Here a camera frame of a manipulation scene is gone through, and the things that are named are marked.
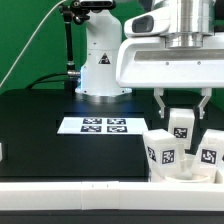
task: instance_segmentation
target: cable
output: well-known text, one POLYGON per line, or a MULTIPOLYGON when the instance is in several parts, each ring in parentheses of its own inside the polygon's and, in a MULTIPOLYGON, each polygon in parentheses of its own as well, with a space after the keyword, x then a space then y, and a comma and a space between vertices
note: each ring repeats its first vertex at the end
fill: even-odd
POLYGON ((8 73, 6 74, 6 76, 4 77, 4 79, 2 80, 1 84, 0 84, 0 88, 3 86, 3 84, 5 83, 5 81, 8 79, 8 77, 10 76, 10 74, 12 73, 14 67, 16 66, 16 64, 18 63, 18 61, 20 60, 20 58, 23 56, 24 52, 26 51, 26 49, 28 48, 28 46, 30 45, 30 43, 32 42, 33 38, 35 37, 35 35, 37 34, 37 32, 39 31, 39 29, 41 28, 41 26, 43 25, 43 23, 47 20, 47 18, 50 16, 50 14, 63 2, 65 2, 67 0, 62 0, 59 3, 57 3, 48 13, 47 15, 43 18, 43 20, 40 22, 40 24, 38 25, 38 27, 36 28, 36 30, 34 31, 34 33, 32 34, 32 36, 30 37, 30 39, 28 40, 27 44, 25 45, 25 47, 23 48, 23 50, 21 51, 21 53, 19 54, 19 56, 17 57, 17 59, 15 60, 15 62, 13 63, 12 67, 9 69, 8 73))
POLYGON ((35 86, 37 83, 45 80, 45 79, 49 79, 49 78, 53 78, 53 77, 57 77, 57 76, 67 76, 66 73, 53 73, 53 74, 50 74, 50 75, 45 75, 41 78, 38 78, 37 80, 35 80, 34 82, 32 82, 31 84, 29 84, 26 89, 32 89, 33 86, 35 86))
POLYGON ((47 81, 38 81, 32 84, 32 86, 27 86, 26 89, 32 89, 35 85, 37 84, 42 84, 42 83, 52 83, 52 82, 64 82, 65 79, 60 79, 60 80, 47 80, 47 81))

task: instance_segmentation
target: silver cylinder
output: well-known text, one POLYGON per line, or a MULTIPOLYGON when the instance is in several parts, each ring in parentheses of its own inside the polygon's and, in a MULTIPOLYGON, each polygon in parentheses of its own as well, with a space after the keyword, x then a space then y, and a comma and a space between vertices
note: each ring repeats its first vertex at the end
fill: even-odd
POLYGON ((154 9, 168 6, 171 14, 167 48, 202 47, 203 36, 214 30, 214 0, 163 0, 154 9))

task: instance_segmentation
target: black and white pattern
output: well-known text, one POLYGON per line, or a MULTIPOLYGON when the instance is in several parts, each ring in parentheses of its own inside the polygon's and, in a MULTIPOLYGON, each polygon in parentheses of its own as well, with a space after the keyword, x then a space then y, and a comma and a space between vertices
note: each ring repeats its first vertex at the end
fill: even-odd
POLYGON ((107 126, 108 133, 127 133, 128 129, 126 126, 107 126))
POLYGON ((176 138, 187 138, 187 128, 174 128, 174 135, 176 138))
POLYGON ((83 124, 102 124, 101 118, 84 118, 83 124))
POLYGON ((151 149, 150 147, 148 147, 148 153, 149 153, 149 157, 156 162, 155 151, 153 149, 151 149))
POLYGON ((101 126, 82 126, 81 132, 101 132, 101 126))
POLYGON ((126 124, 126 119, 109 118, 107 119, 107 124, 124 125, 126 124))
POLYGON ((217 152, 209 149, 202 149, 201 162, 216 164, 217 152))
POLYGON ((170 164, 175 162, 175 150, 166 150, 162 153, 162 164, 170 164))

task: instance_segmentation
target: white paper sheet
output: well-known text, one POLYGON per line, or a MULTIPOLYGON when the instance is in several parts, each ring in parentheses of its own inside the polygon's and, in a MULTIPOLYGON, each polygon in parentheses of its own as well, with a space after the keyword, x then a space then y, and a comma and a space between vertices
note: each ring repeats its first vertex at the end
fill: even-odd
POLYGON ((148 131, 144 118, 65 117, 58 134, 141 135, 148 131))

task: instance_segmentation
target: white block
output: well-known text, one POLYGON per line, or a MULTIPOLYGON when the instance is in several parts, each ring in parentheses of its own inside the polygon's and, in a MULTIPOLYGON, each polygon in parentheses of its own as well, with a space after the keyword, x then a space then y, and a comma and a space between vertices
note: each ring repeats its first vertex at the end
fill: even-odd
POLYGON ((222 184, 120 183, 120 209, 224 211, 222 184))
POLYGON ((176 136, 178 144, 184 144, 184 149, 191 148, 194 120, 191 109, 170 109, 168 132, 176 136))
POLYGON ((81 183, 0 183, 0 202, 1 211, 81 209, 81 183))
POLYGON ((0 162, 3 159, 3 155, 2 155, 2 143, 0 143, 0 162))
POLYGON ((192 173, 215 178, 218 166, 223 164, 224 132, 208 129, 198 147, 192 173))
POLYGON ((218 168, 215 176, 215 183, 224 184, 224 167, 218 168))
POLYGON ((82 209, 118 209, 119 182, 83 182, 82 209))
POLYGON ((181 172, 176 138, 163 129, 143 132, 149 167, 161 177, 181 172))

